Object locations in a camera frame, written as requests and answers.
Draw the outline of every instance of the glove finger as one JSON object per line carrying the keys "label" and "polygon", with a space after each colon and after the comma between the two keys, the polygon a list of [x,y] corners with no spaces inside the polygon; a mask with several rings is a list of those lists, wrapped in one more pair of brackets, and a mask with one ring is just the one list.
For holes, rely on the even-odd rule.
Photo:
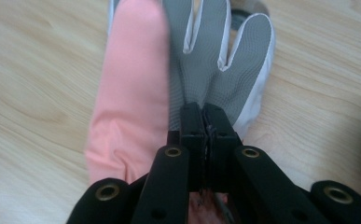
{"label": "glove finger", "polygon": [[230,4],[222,0],[201,0],[195,21],[191,49],[202,58],[211,57],[216,66],[217,57],[226,60],[230,29]]}
{"label": "glove finger", "polygon": [[162,0],[171,32],[171,51],[181,53],[192,36],[193,0]]}
{"label": "glove finger", "polygon": [[[275,33],[270,19],[264,14],[250,16],[234,41],[224,74],[235,75],[232,79],[241,83],[239,92],[242,98],[247,99],[246,102],[242,99],[238,103],[234,102],[232,105],[236,111],[234,108],[230,110],[236,112],[233,115],[237,118],[233,128],[241,138],[244,138],[259,113],[262,93],[271,70],[274,46]],[[239,105],[243,105],[242,110],[239,110]]]}
{"label": "glove finger", "polygon": [[271,21],[264,14],[254,14],[247,18],[239,29],[229,56],[226,73],[259,73],[267,57],[272,58],[274,49],[274,31]]}

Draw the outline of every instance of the light wood surface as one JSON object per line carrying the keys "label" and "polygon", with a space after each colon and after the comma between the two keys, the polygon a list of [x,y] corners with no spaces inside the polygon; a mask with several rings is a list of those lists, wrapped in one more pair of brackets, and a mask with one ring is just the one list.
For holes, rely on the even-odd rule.
{"label": "light wood surface", "polygon": [[[265,3],[277,48],[246,144],[305,189],[333,179],[361,193],[361,0]],[[0,223],[64,223],[88,187],[106,11],[0,0]]]}

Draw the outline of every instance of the metal grommet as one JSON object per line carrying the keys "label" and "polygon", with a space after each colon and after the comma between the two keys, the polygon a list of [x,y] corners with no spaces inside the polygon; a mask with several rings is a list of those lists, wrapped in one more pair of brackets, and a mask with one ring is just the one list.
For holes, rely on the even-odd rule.
{"label": "metal grommet", "polygon": [[327,186],[324,188],[324,192],[328,198],[337,203],[350,204],[354,201],[349,193],[336,187]]}
{"label": "metal grommet", "polygon": [[95,193],[95,197],[99,201],[109,201],[116,198],[119,195],[119,186],[116,184],[106,184],[98,188]]}
{"label": "metal grommet", "polygon": [[242,154],[246,157],[249,158],[257,158],[259,157],[259,152],[255,149],[252,148],[246,148],[244,150],[242,150]]}
{"label": "metal grommet", "polygon": [[181,150],[177,147],[170,147],[165,150],[165,155],[168,157],[178,157],[181,155]]}

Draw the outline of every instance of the glove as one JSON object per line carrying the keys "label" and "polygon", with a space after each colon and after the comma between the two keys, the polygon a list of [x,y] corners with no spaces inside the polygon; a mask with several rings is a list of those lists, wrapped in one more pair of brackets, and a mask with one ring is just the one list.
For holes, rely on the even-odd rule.
{"label": "glove", "polygon": [[226,111],[234,130],[244,138],[259,113],[271,70],[275,34],[270,18],[249,16],[228,56],[229,0],[201,0],[195,19],[192,0],[162,2],[171,34],[170,129],[178,129],[183,104],[210,103]]}
{"label": "glove", "polygon": [[133,182],[166,145],[169,34],[156,0],[123,0],[112,20],[86,146],[91,184]]}

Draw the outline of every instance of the pink fabric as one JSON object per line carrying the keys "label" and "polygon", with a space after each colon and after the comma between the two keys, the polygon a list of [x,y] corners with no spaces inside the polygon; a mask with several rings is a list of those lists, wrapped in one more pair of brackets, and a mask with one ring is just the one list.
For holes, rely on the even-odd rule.
{"label": "pink fabric", "polygon": [[166,144],[169,34],[155,0],[118,3],[86,148],[90,182],[133,182]]}

